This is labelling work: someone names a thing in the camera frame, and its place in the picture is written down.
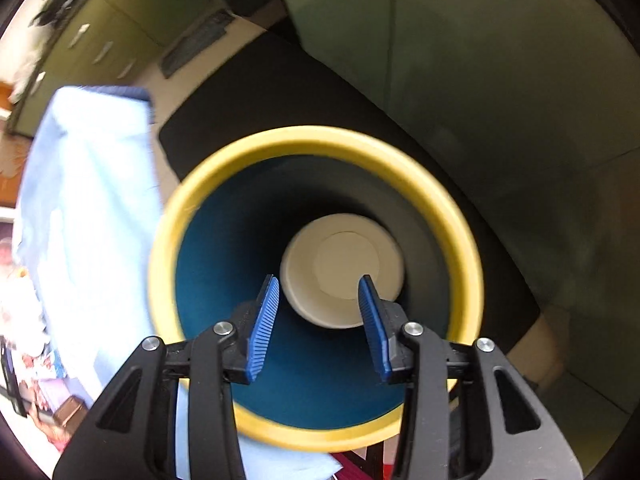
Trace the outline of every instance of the brown box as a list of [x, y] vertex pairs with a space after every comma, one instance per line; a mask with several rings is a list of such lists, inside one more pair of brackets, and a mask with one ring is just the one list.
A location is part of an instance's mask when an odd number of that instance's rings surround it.
[[69, 434], [73, 435], [85, 415], [89, 412], [84, 400], [76, 396], [70, 396], [53, 414], [53, 420], [61, 428], [65, 428]]

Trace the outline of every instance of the light blue towel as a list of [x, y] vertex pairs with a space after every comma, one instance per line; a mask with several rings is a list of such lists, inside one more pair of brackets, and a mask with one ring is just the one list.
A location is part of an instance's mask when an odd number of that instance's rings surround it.
[[[154, 332], [146, 266], [162, 213], [148, 140], [151, 109], [136, 98], [63, 88], [49, 104], [24, 171], [14, 254], [43, 303], [71, 377], [95, 399]], [[178, 476], [189, 477], [186, 391], [178, 394]], [[330, 455], [240, 437], [248, 480], [325, 480]]]

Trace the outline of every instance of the metal screw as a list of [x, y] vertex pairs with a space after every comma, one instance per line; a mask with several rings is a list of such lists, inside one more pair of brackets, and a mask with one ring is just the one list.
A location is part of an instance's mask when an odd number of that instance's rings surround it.
[[409, 323], [404, 324], [404, 331], [407, 332], [408, 335], [420, 335], [424, 332], [424, 329], [420, 323], [410, 321]]
[[156, 336], [147, 337], [142, 342], [142, 348], [148, 351], [155, 350], [160, 346], [160, 340]]
[[495, 343], [488, 337], [481, 337], [480, 339], [478, 339], [478, 341], [476, 341], [476, 346], [483, 352], [493, 352]]
[[233, 329], [234, 326], [228, 321], [220, 321], [213, 326], [213, 332], [218, 335], [229, 335]]

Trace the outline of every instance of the yellow rim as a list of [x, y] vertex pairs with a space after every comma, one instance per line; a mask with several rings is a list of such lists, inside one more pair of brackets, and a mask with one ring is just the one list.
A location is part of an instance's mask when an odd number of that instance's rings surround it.
[[[447, 338], [471, 344], [482, 319], [482, 269], [471, 231], [458, 206], [420, 164], [381, 140], [328, 126], [290, 126], [245, 137], [201, 163], [178, 186], [160, 221], [149, 263], [150, 313], [166, 343], [185, 339], [175, 304], [175, 266], [184, 232], [200, 204], [244, 168], [284, 155], [321, 155], [370, 171], [399, 191], [433, 230], [449, 271], [451, 308]], [[337, 452], [369, 446], [399, 432], [402, 406], [340, 430], [284, 426], [234, 405], [238, 430], [289, 449]]]

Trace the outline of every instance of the drawer handle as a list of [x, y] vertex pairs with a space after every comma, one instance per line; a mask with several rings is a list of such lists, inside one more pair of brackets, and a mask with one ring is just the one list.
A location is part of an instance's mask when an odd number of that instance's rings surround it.
[[117, 79], [122, 79], [122, 78], [126, 77], [126, 76], [127, 76], [127, 74], [128, 74], [129, 72], [131, 72], [131, 69], [133, 68], [133, 66], [134, 66], [135, 64], [136, 64], [136, 58], [131, 59], [131, 60], [127, 63], [126, 67], [124, 67], [124, 68], [122, 69], [122, 72], [120, 72], [120, 73], [118, 74]]
[[90, 23], [85, 23], [84, 25], [80, 25], [80, 28], [76, 32], [76, 35], [74, 36], [74, 38], [71, 41], [69, 41], [69, 46], [67, 48], [75, 47], [76, 43], [80, 41], [80, 38], [82, 38], [82, 35], [89, 29], [90, 25], [91, 25]]
[[92, 61], [92, 65], [100, 63], [104, 59], [104, 56], [106, 56], [109, 53], [112, 46], [113, 46], [113, 41], [107, 41], [107, 43], [104, 44], [104, 47], [102, 48], [102, 50], [98, 53], [98, 55]]
[[40, 84], [42, 83], [42, 80], [44, 79], [44, 76], [46, 74], [47, 74], [46, 72], [40, 72], [36, 76], [36, 81], [33, 83], [33, 87], [31, 88], [31, 92], [29, 92], [30, 96], [32, 96], [33, 94], [35, 94], [38, 91], [38, 88], [40, 88]]

